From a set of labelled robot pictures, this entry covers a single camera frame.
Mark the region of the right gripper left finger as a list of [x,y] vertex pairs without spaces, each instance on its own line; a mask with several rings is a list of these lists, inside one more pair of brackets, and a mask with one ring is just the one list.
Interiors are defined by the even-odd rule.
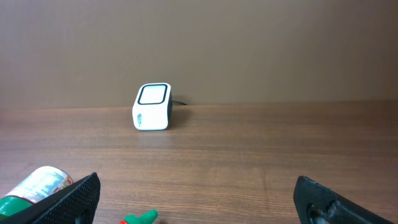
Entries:
[[1,224],[92,224],[101,184],[92,173],[10,217]]

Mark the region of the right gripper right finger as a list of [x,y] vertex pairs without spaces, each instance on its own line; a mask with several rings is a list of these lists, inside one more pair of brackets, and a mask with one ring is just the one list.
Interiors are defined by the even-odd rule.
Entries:
[[392,224],[303,175],[295,184],[294,204],[301,224]]

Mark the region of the green lid white jar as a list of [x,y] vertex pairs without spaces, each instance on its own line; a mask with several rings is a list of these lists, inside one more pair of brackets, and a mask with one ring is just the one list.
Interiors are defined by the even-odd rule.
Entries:
[[42,166],[1,198],[1,220],[8,218],[73,184],[63,170]]

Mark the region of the red chili sauce bottle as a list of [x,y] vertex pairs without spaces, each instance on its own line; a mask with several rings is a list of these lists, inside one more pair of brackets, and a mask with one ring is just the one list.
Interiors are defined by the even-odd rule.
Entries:
[[158,217],[157,210],[151,210],[141,216],[127,215],[119,224],[153,224]]

